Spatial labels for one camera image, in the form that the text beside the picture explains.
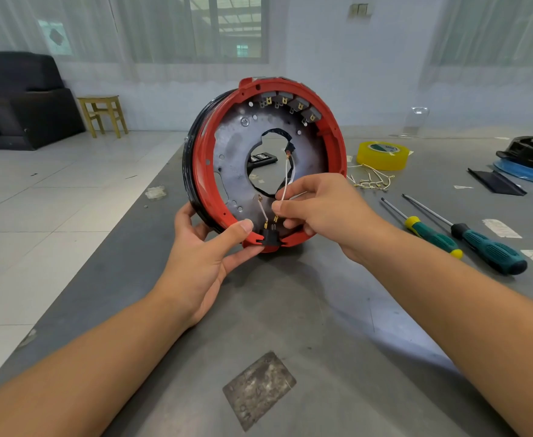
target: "round metal plate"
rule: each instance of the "round metal plate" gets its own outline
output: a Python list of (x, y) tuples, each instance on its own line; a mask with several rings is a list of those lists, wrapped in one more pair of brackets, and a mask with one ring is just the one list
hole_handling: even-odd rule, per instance
[[(220, 123), (214, 136), (214, 172), (221, 177), (227, 194), (226, 206), (234, 217), (241, 221), (250, 219), (254, 223), (255, 231), (263, 228), (264, 215), (258, 204), (259, 192), (254, 188), (247, 174), (247, 162), (250, 153), (262, 144), (262, 134), (270, 129), (283, 129), (291, 136), (295, 146), (292, 154), (296, 169), (295, 180), (301, 176), (313, 175), (327, 171), (328, 161), (325, 142), (316, 135), (317, 126), (309, 124), (304, 127), (300, 113), (291, 114), (288, 106), (275, 108), (269, 105), (259, 106), (259, 98), (252, 98), (253, 106), (248, 102), (238, 104), (230, 109)], [(283, 152), (275, 153), (278, 157), (277, 165), (285, 163)], [(284, 168), (280, 168), (280, 181), (285, 180)], [(270, 209), (273, 199), (262, 197), (262, 205), (269, 218), (269, 225), (274, 224), (274, 213)], [(284, 237), (292, 231), (283, 227), (279, 220), (276, 229)]]

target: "tape roll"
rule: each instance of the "tape roll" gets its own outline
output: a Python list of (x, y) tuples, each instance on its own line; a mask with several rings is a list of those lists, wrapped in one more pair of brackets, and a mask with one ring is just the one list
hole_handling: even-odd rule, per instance
[(357, 163), (376, 170), (402, 170), (406, 167), (410, 151), (399, 144), (367, 141), (359, 145)]

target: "curtain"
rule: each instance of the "curtain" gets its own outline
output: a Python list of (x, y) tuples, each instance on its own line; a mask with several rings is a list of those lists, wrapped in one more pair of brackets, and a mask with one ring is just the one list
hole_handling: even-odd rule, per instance
[(533, 0), (449, 0), (423, 83), (533, 87)]
[(70, 81), (236, 81), (283, 67), (269, 16), (270, 0), (0, 0), (0, 50), (51, 54)]

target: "screwdriver handle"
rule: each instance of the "screwdriver handle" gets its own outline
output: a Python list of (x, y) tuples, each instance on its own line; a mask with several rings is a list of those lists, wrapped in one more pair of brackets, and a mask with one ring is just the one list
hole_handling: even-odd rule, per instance
[(463, 251), (459, 249), (459, 246), (456, 245), (456, 242), (453, 239), (444, 234), (437, 233), (426, 224), (420, 222), (420, 219), (418, 219), (416, 216), (410, 216), (404, 222), (404, 225), (417, 237), (430, 242), (441, 250), (445, 250), (445, 252), (450, 254), (452, 257), (460, 259), (463, 256)]
[(463, 239), (482, 260), (500, 273), (515, 275), (527, 270), (527, 261), (521, 253), (504, 243), (491, 241), (467, 224), (453, 224), (450, 231), (453, 237)]

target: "gray table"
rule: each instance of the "gray table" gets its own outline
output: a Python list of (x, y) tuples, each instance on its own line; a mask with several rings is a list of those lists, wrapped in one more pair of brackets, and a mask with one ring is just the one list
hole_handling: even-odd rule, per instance
[[(356, 142), (347, 142), (348, 153)], [(485, 168), (506, 141), (398, 142), (415, 151), (407, 168), (387, 194), (362, 191), (380, 215), (400, 224), (380, 196), (416, 212), (400, 196), (406, 192), (483, 232), (482, 219), (502, 220), (523, 236), (509, 239), (511, 246), (533, 249), (533, 184), (517, 181), (525, 197), (494, 195), (466, 173)], [(350, 173), (363, 177), (357, 168)], [(159, 184), (171, 186), (170, 196), (135, 202), (38, 321), (37, 338), (0, 369), (0, 384), (152, 288), (174, 238), (173, 215), (187, 199), (181, 153), (152, 183)], [(533, 298), (532, 262), (525, 274), (503, 277), (463, 249), (467, 263)], [(269, 351), (297, 384), (248, 435), (513, 435), (379, 282), (322, 238), (235, 270), (212, 310), (178, 340), (106, 435), (244, 435), (222, 387)]]

